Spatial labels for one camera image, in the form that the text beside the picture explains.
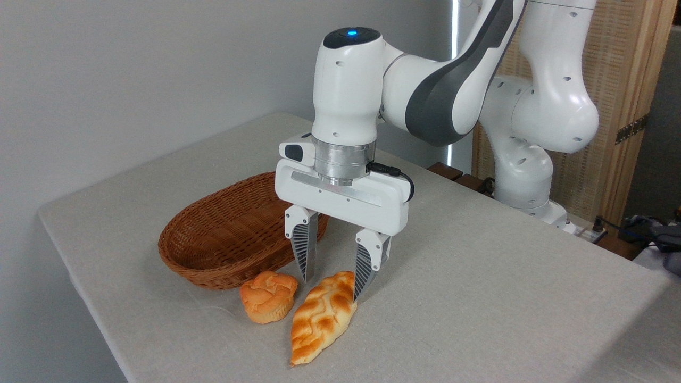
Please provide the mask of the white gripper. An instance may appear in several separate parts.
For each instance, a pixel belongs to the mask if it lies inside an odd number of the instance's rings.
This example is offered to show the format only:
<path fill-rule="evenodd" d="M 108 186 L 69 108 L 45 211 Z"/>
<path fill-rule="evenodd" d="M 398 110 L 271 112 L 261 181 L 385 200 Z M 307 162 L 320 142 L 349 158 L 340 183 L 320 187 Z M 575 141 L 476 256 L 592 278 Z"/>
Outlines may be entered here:
<path fill-rule="evenodd" d="M 277 163 L 275 190 L 280 199 L 296 204 L 285 211 L 285 237 L 291 240 L 305 282 L 314 274 L 319 213 L 364 228 L 355 236 L 357 302 L 389 259 L 390 236 L 406 226 L 409 182 L 372 172 L 350 186 L 331 185 L 312 168 L 282 159 Z"/>

